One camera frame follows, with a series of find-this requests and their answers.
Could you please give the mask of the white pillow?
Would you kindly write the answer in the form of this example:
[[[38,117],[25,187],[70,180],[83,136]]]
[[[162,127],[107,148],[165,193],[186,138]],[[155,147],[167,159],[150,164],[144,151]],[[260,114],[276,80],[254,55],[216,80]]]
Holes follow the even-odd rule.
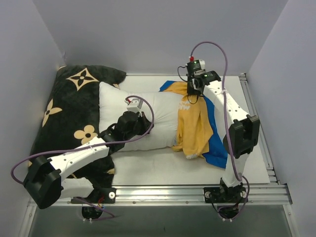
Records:
[[[104,82],[100,83],[99,131],[106,130],[127,111],[125,98],[131,95],[140,96],[149,103],[148,105],[143,103],[141,111],[149,121],[154,120],[154,127],[144,138],[126,143],[121,151],[147,151],[174,146],[178,127],[178,108],[182,96],[172,92],[129,92]]]

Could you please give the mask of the blue and orange pillowcase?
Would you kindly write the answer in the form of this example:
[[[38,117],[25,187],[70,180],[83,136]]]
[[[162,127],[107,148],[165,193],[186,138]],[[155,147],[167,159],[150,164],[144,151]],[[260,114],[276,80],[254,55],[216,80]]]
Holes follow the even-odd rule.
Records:
[[[183,152],[186,159],[203,158],[208,164],[224,169],[228,153],[217,133],[213,103],[204,96],[189,95],[185,82],[168,80],[159,90],[182,96],[173,151]]]

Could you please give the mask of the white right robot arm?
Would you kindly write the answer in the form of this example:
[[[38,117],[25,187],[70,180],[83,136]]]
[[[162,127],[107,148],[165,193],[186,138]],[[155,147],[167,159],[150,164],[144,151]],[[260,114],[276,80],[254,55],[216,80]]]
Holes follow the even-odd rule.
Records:
[[[225,89],[225,79],[215,71],[206,71],[203,60],[191,57],[186,68],[188,97],[206,120],[203,128],[207,142],[201,156],[208,164],[225,170],[219,196],[230,202],[246,192],[242,174],[258,143],[260,120],[239,106]]]

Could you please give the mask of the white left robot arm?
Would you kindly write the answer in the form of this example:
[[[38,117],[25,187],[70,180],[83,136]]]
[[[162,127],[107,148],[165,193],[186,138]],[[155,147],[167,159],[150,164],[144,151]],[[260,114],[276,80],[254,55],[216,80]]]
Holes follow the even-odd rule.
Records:
[[[119,150],[126,143],[146,136],[154,126],[144,112],[126,111],[106,130],[84,145],[46,158],[43,155],[33,159],[24,178],[23,186],[40,209],[52,206],[60,198],[82,197],[89,203],[96,202],[100,191],[86,178],[68,177],[84,166],[105,158]]]

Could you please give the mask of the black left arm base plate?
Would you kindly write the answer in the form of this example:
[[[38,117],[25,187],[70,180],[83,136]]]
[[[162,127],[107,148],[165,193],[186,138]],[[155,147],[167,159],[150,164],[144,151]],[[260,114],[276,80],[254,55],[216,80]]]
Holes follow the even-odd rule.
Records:
[[[113,204],[116,201],[116,188],[96,188],[88,197],[81,197],[81,199],[96,204]]]

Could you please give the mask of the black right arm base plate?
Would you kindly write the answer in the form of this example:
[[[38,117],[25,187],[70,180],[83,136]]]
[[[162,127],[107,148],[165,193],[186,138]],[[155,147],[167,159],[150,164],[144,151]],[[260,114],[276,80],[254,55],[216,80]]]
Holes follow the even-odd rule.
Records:
[[[245,187],[235,187],[224,189],[221,187],[204,187],[204,201],[206,203],[242,203],[248,202]]]

